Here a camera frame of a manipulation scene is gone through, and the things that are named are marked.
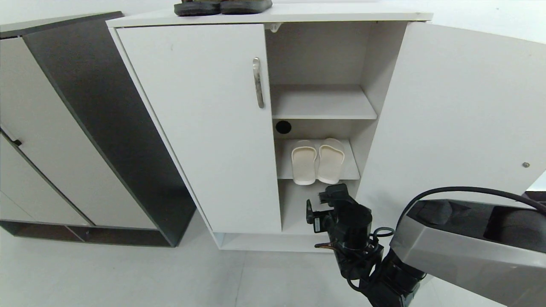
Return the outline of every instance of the shoe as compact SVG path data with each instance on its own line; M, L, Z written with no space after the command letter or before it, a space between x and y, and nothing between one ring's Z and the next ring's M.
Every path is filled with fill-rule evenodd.
M325 184L334 185L340 181L345 160L345 148L336 139L326 139L318 149L321 160L318 164L317 179Z
M182 0L174 5L178 16L207 16L220 14L221 0Z
M312 185L316 180L314 161L317 150L309 140L297 141L292 150L292 175L294 182L300 186Z
M258 14L273 5L271 0L225 0L220 4L224 15Z

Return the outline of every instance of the gray floor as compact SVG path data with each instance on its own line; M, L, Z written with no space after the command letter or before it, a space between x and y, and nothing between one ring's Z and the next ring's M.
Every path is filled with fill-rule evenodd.
M196 214L175 249L14 238L0 230L0 306L370 306L333 255L219 251ZM500 306L433 279L412 307Z

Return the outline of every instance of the black shoe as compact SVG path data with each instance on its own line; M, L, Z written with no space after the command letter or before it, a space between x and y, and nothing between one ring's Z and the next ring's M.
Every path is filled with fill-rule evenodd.
M182 0L174 5L178 16L206 16L220 14L221 0Z
M273 5L271 0L226 0L220 8L224 15L258 14Z

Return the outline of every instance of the cabinet door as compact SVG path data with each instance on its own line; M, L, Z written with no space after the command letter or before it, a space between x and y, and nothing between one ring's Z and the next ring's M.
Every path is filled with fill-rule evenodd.
M392 226L431 188L522 194L546 168L545 80L544 44L410 23L358 200L375 209L378 225ZM514 204L475 193L431 197Z
M3 135L0 136L0 166L0 190L36 221L89 225Z
M117 32L213 231L280 232L263 25Z
M23 39L2 39L0 50L0 121L23 142L21 151L95 224L155 228L72 117Z
M0 220L36 222L2 191L0 191Z

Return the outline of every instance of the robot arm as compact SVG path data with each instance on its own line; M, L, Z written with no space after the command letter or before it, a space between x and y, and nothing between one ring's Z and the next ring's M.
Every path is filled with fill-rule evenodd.
M527 210L459 200L420 200L438 192L495 194L536 208ZM333 210L312 211L307 222L328 232L341 275L374 307L406 307L426 273L509 307L546 302L546 206L514 194L474 187L439 188L413 199L396 232L371 233L371 210L351 198L344 184L319 194ZM380 234L380 231L391 233ZM379 237L392 235L383 257ZM358 287L352 280L359 280Z

